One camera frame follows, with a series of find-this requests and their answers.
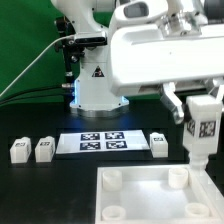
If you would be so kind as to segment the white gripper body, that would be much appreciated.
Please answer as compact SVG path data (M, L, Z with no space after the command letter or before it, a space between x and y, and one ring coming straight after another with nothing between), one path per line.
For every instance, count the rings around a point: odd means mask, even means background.
M224 24L199 35L165 37L152 24L125 27L112 36L109 89L116 96L150 94L168 82L224 76Z

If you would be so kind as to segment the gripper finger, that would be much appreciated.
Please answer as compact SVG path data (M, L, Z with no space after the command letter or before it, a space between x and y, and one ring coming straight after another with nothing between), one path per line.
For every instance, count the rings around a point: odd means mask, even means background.
M212 95L216 100L222 100L224 98L224 79L223 78L211 78L205 81L205 87L207 92Z
M175 95L175 84L173 82L164 83L161 86L161 102L172 113L174 122L181 124L184 121L184 110L181 100Z

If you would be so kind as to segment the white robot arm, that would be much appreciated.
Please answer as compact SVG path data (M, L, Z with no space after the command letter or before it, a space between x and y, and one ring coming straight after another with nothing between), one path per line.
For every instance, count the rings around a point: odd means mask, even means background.
M80 64L73 112L106 117L130 96L158 94L177 124L178 92L224 85L224 18L209 19L203 0L51 0L64 16L66 59Z

